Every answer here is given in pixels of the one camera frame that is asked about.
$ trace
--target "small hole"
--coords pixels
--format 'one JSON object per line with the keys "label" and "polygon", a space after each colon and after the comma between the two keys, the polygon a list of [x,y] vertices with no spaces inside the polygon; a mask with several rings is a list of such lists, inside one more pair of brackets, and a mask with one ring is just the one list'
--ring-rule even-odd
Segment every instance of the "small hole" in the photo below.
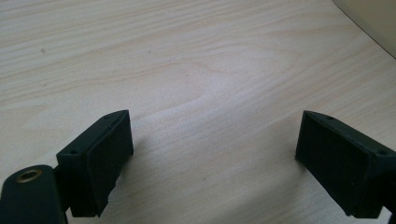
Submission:
{"label": "small hole", "polygon": [[38,178],[41,175],[41,170],[29,170],[17,176],[18,183],[26,183]]}

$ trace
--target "wooden table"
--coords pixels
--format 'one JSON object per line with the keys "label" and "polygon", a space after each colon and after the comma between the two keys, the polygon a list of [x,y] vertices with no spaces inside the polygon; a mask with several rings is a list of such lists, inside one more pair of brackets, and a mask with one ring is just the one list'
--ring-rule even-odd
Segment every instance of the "wooden table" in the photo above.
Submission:
{"label": "wooden table", "polygon": [[303,110],[396,148],[396,60],[330,0],[3,1],[0,181],[129,109],[135,154],[100,218],[346,217],[294,159]]}

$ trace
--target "screw hole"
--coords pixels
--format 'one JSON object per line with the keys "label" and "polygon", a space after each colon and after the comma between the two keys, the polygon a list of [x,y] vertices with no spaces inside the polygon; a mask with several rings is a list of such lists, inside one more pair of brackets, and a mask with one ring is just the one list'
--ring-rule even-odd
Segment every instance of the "screw hole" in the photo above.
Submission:
{"label": "screw hole", "polygon": [[41,170],[28,170],[17,176],[18,183],[26,183],[38,178],[41,175]]}

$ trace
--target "black clamp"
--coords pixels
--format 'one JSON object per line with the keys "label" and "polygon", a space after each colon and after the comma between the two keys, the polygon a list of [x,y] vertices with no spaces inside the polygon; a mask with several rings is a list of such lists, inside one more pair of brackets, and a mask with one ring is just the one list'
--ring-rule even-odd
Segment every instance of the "black clamp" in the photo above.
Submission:
{"label": "black clamp", "polygon": [[347,216],[396,212],[396,152],[338,119],[305,111],[296,149],[302,162]]}
{"label": "black clamp", "polygon": [[59,165],[36,165],[4,183],[0,223],[67,223],[100,216],[122,166],[134,154],[128,110],[103,116],[57,155]]}

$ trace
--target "wood grain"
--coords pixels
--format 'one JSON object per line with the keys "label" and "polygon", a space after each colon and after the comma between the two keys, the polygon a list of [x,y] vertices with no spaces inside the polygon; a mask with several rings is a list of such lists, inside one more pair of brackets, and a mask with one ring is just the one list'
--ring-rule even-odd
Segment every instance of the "wood grain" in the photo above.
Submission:
{"label": "wood grain", "polygon": [[396,61],[331,0],[0,2],[0,181],[129,109],[135,154],[100,218],[346,217],[294,159],[303,110],[396,148]]}
{"label": "wood grain", "polygon": [[396,1],[333,1],[366,34],[396,58]]}

